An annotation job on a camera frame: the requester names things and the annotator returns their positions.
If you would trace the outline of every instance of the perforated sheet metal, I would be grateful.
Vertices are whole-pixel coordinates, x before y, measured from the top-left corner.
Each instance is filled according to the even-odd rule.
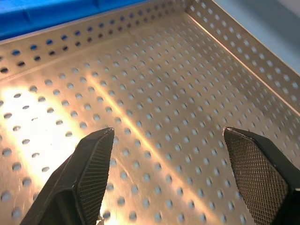
[[[17,57],[29,59],[28,51]],[[224,126],[269,137],[300,166],[294,112],[180,10],[7,75],[0,100],[7,225],[21,221],[78,141],[105,127],[115,128],[105,225],[254,224]]]

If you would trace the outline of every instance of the blue container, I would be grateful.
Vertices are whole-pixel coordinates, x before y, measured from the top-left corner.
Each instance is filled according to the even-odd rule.
[[[145,0],[0,0],[0,40]]]

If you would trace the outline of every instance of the blue plastic bin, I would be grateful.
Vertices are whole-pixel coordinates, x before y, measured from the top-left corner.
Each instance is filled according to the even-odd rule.
[[[0,40],[145,0],[0,0]]]

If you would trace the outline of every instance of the perforated metal tray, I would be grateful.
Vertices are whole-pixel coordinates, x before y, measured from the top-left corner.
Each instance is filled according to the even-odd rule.
[[[0,55],[4,224],[104,127],[105,225],[254,224],[224,126],[269,137],[300,166],[299,76],[213,1],[147,2],[2,42]]]

